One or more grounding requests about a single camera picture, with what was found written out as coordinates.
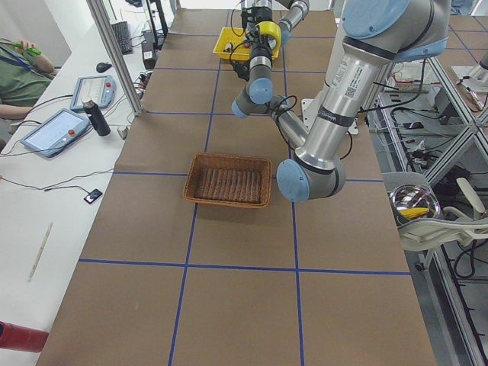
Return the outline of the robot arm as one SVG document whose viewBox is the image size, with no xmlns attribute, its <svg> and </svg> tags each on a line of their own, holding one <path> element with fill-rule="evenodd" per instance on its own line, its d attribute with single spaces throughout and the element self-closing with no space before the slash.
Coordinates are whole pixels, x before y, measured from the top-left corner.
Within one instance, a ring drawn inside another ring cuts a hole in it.
<svg viewBox="0 0 488 366">
<path fill-rule="evenodd" d="M 250 31 L 262 21 L 273 20 L 273 3 L 269 0 L 241 1 L 242 28 Z M 287 11 L 278 21 L 281 31 L 290 35 L 292 30 L 307 16 L 310 3 L 307 0 L 278 1 Z"/>
<path fill-rule="evenodd" d="M 329 81 L 319 93 L 310 129 L 275 95 L 271 81 L 271 49 L 262 22 L 254 25 L 249 81 L 232 104 L 240 118 L 270 116 L 294 149 L 280 163 L 277 183 L 291 202 L 338 193 L 345 171 L 337 150 L 353 124 L 377 77 L 388 63 L 437 56 L 448 40 L 450 1 L 346 1 L 334 47 L 342 58 L 330 63 Z"/>
</svg>

